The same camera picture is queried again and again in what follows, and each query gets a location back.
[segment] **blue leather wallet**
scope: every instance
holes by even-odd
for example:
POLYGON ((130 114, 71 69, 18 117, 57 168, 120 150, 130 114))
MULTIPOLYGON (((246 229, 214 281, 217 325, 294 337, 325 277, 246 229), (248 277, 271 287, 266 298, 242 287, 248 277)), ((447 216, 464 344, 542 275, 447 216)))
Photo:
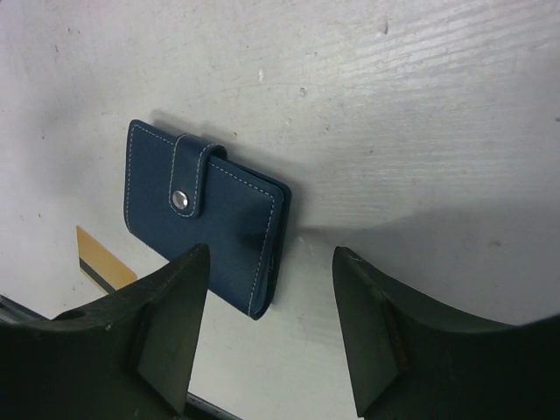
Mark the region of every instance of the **blue leather wallet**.
POLYGON ((274 295, 290 201, 288 186, 231 162, 218 144, 130 123, 129 231, 168 260, 207 244, 210 291, 252 319, 274 295))

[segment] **white stitching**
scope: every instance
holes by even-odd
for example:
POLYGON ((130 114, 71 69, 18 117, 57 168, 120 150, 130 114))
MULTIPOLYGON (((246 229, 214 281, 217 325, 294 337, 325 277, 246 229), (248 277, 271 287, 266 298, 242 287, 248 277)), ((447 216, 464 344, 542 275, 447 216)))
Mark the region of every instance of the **white stitching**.
MULTIPOLYGON (((132 142, 134 140, 134 130, 136 128, 139 128, 142 131, 145 131, 146 133, 154 136, 155 138, 159 138, 160 140, 163 140, 164 142, 170 144, 170 145, 176 145, 173 144, 172 142, 165 140, 164 138, 157 136, 156 134, 152 133, 151 131, 148 131, 147 129, 140 127, 139 125, 133 125, 132 126, 132 130, 130 131, 130 146, 129 146, 129 156, 128 156, 128 175, 127 175, 127 181, 126 181, 126 208, 125 208, 125 212, 124 212, 124 219, 126 222, 126 226, 129 229, 130 232, 132 232, 132 230, 130 229, 130 224, 129 224, 129 196, 130 196, 130 175, 132 174, 132 167, 130 165, 130 162, 132 160, 132 142)), ((258 188, 257 186, 254 186, 252 184, 250 184, 247 181, 244 181, 243 179, 237 178, 234 174, 229 173, 228 171, 225 171, 223 169, 221 169, 220 167, 216 166, 215 164, 212 164, 210 162, 208 162, 209 165, 211 165, 212 167, 216 168, 219 171, 222 171, 224 173, 226 173, 227 175, 229 175, 230 177, 232 177, 233 179, 238 180, 239 182, 242 182, 243 184, 245 184, 246 186, 250 186, 251 188, 265 194, 268 195, 272 201, 271 206, 270 206, 270 215, 269 215, 269 221, 267 223, 266 226, 266 232, 264 234, 264 240, 262 241, 262 249, 261 249, 261 255, 259 256, 259 263, 256 266, 256 273, 255 273, 255 281, 253 282, 253 287, 251 288, 251 295, 249 297, 248 300, 248 311, 247 314, 250 316, 251 314, 251 307, 253 305, 253 295, 255 294, 255 287, 256 287, 256 281, 258 280, 259 277, 259 272, 261 270, 261 264, 263 263, 263 257, 264 257, 264 247, 266 245, 266 241, 269 237, 269 231, 270 231, 270 223, 272 222, 272 215, 274 214, 274 197, 272 197, 272 195, 266 191, 264 191, 261 188, 258 188)))
POLYGON ((130 131, 130 145, 129 145, 129 155, 128 155, 128 163, 127 163, 128 173, 126 177, 126 207, 124 208, 124 222, 126 223, 126 227, 129 229, 130 232, 132 232, 132 229, 130 229, 130 224, 129 224, 130 174, 132 173, 130 162, 132 160, 132 141, 134 140, 134 130, 136 127, 138 127, 139 129, 141 128, 137 125, 133 125, 132 130, 130 131))
POLYGON ((269 215, 269 222, 266 225, 266 232, 264 234, 264 241, 262 241, 262 249, 261 249, 261 255, 259 256, 259 263, 256 266, 256 273, 255 273, 255 281, 253 282, 253 287, 251 289, 251 296, 248 299, 248 309, 247 309, 247 314, 250 316, 251 315, 251 306, 253 304, 253 295, 255 293, 255 286, 256 286, 256 281, 258 280, 259 277, 259 271, 261 270, 261 264, 263 263, 263 256, 264 256, 264 246, 266 245, 266 240, 269 236, 269 231, 270 231, 270 223, 272 222, 272 214, 274 213, 274 197, 272 197, 272 195, 264 190, 262 190, 261 188, 254 186, 252 184, 250 184, 247 181, 244 181, 243 179, 239 179, 237 178, 234 174, 229 173, 228 171, 224 171, 223 169, 221 169, 220 167, 216 166, 215 164, 211 164, 210 162, 208 162, 208 164, 210 166, 213 166, 214 168, 216 168, 219 171, 222 171, 224 173, 226 173, 227 175, 229 175, 230 177, 232 177, 233 179, 237 179, 239 182, 242 182, 243 184, 245 184, 246 186, 250 186, 253 189, 260 191, 261 193, 268 195, 270 197, 270 199, 272 200, 272 204, 270 206, 270 215, 269 215))
POLYGON ((179 145, 179 142, 181 140, 181 138, 183 138, 184 136, 186 136, 186 134, 184 134, 183 136, 179 137, 177 139, 177 142, 175 143, 175 148, 173 149, 173 160, 171 163, 171 177, 169 178, 169 196, 168 196, 168 200, 169 200, 169 206, 171 207, 171 209, 178 214, 181 217, 191 217, 194 214, 194 211, 196 210, 196 200, 198 198, 199 195, 199 175, 200 175, 200 161, 202 160, 202 155, 204 155, 204 152, 208 150, 208 148, 215 146, 216 143, 212 143, 207 145, 204 149, 202 149, 202 152, 199 154, 199 162, 196 164, 196 179, 194 180, 194 202, 192 203, 192 211, 189 214, 182 214, 180 212, 177 211, 177 209, 175 208, 175 206, 172 203, 172 183, 173 183, 173 172, 175 171, 175 155, 177 154, 177 146, 179 145))
POLYGON ((158 135, 156 135, 155 133, 152 133, 151 131, 148 131, 147 129, 145 129, 144 127, 140 127, 139 125, 135 125, 132 130, 134 131, 135 128, 139 128, 142 131, 145 131, 148 134, 152 134, 155 138, 158 138, 160 140, 163 140, 164 142, 170 144, 171 146, 173 146, 173 142, 170 142, 169 140, 165 140, 163 137, 160 137, 158 135))

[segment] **silver snap button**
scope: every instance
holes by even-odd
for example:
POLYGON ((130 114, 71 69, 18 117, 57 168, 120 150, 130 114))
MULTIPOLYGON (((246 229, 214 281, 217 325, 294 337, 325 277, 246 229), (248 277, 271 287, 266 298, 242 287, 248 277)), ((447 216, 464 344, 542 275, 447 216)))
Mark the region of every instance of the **silver snap button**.
POLYGON ((189 206, 189 198, 182 191, 177 190, 171 196, 173 205, 179 210, 185 210, 189 206))

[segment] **wallet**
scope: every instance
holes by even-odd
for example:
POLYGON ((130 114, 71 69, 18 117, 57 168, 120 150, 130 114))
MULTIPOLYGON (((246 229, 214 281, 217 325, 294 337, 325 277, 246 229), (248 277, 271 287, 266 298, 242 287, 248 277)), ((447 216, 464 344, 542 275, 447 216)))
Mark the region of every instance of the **wallet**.
POLYGON ((287 185, 228 160, 216 143, 130 123, 127 228, 167 260, 207 244, 209 290, 252 319, 274 296, 290 202, 287 185))

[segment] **white painted wood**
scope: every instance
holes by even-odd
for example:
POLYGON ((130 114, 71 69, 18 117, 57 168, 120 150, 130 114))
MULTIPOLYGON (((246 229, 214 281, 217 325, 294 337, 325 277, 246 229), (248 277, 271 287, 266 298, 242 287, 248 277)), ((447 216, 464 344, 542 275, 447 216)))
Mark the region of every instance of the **white painted wood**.
POLYGON ((0 3, 0 292, 98 298, 83 226, 139 275, 132 118, 218 137, 293 187, 277 299, 206 305, 192 391, 247 419, 355 418, 330 274, 345 243, 513 323, 560 307, 560 8, 535 0, 0 3))

